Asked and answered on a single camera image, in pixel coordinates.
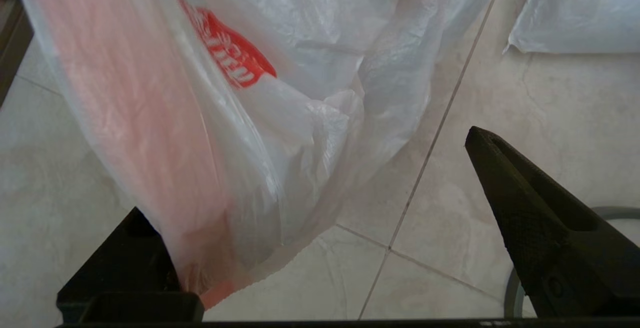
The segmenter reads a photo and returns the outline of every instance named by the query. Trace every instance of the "wrinkled plastic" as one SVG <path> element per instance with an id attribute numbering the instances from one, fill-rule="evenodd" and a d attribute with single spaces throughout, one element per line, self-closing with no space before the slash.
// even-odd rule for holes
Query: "wrinkled plastic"
<path id="1" fill-rule="evenodd" d="M 211 306 L 286 264 L 409 140 L 438 54 L 487 1 L 25 6 L 87 140 Z"/>
<path id="2" fill-rule="evenodd" d="M 640 0 L 526 0 L 509 44 L 521 52 L 640 52 Z"/>

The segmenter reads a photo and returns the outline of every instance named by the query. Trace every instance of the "red printed logo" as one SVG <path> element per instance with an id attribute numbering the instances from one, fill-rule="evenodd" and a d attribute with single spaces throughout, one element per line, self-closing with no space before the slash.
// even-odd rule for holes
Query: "red printed logo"
<path id="1" fill-rule="evenodd" d="M 178 0 L 208 53 L 236 88 L 249 88 L 263 73 L 277 77 L 274 67 L 249 40 L 222 24 L 211 11 Z"/>

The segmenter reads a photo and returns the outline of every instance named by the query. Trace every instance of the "white floor tile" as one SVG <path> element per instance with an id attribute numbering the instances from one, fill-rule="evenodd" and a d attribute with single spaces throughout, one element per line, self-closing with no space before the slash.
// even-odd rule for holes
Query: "white floor tile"
<path id="1" fill-rule="evenodd" d="M 204 320 L 357 319 L 384 250 L 331 228 L 281 271 L 208 310 Z"/>
<path id="2" fill-rule="evenodd" d="M 61 323 L 56 294 L 127 211 L 62 97 L 16 77 L 0 108 L 0 325 Z"/>
<path id="3" fill-rule="evenodd" d="M 363 319 L 496 318 L 503 305 L 487 294 L 391 253 Z"/>
<path id="4" fill-rule="evenodd" d="M 22 59 L 22 64 L 18 68 L 17 75 L 30 80 L 36 84 L 59 93 L 53 72 L 42 55 L 42 49 L 35 37 L 31 40 L 29 48 Z"/>
<path id="5" fill-rule="evenodd" d="M 502 299 L 512 267 L 464 149 L 508 141 L 587 205 L 640 205 L 640 56 L 502 54 L 525 0 L 495 0 L 393 246 Z"/>
<path id="6" fill-rule="evenodd" d="M 378 243 L 391 242 L 485 14 L 436 65 L 429 105 L 413 138 L 344 204 L 339 224 Z"/>

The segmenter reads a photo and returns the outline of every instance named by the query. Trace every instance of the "plastic bag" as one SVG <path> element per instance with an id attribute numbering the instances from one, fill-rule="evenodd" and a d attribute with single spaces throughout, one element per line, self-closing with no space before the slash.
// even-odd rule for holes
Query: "plastic bag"
<path id="1" fill-rule="evenodd" d="M 521 52 L 640 52 L 640 0 L 526 0 L 509 44 Z"/>
<path id="2" fill-rule="evenodd" d="M 489 0 L 25 0 L 87 140 L 211 306 L 409 140 Z"/>

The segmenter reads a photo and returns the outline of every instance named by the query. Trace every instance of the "translucent plastic bag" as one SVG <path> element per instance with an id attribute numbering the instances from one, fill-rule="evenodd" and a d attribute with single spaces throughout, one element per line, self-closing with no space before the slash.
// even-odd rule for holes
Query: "translucent plastic bag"
<path id="1" fill-rule="evenodd" d="M 333 223 L 489 0 L 25 0 L 82 131 L 215 304 Z"/>
<path id="2" fill-rule="evenodd" d="M 640 52 L 640 0 L 526 0 L 509 44 L 521 52 Z"/>

